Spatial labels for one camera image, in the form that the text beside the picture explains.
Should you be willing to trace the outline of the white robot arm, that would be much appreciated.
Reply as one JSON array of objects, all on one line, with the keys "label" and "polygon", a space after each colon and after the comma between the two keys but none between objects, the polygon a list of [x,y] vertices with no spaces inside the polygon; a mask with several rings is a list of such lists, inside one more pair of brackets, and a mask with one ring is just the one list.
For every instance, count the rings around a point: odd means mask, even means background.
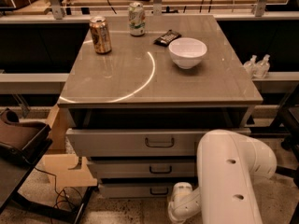
[{"label": "white robot arm", "polygon": [[177,183],[168,203],[173,224],[196,214],[203,224],[263,224],[251,179],[270,178],[274,151],[264,142],[225,130],[209,131],[197,148],[198,187]]}]

